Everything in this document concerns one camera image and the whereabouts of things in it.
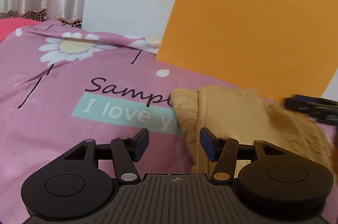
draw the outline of daisy print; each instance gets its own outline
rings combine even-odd
[[[48,44],[39,47],[39,51],[48,51],[40,58],[41,62],[48,62],[48,66],[51,66],[63,60],[83,60],[92,57],[94,52],[117,49],[115,46],[98,41],[99,37],[92,33],[87,34],[84,39],[80,32],[64,32],[62,37],[65,39],[46,38]]]

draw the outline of pink blanket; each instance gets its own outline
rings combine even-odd
[[[24,180],[86,138],[109,143],[146,127],[150,143],[136,163],[140,175],[189,172],[192,160],[170,104],[170,91],[234,86],[155,61],[156,53],[157,48],[142,37],[90,33],[56,20],[22,27],[3,40],[3,224],[18,224],[28,218],[20,196]],[[100,162],[99,168],[114,176],[111,162]],[[332,191],[323,213],[330,223],[337,218],[337,195]]]

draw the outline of orange panel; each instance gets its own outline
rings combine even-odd
[[[176,0],[157,59],[269,99],[321,96],[337,23],[338,0]]]

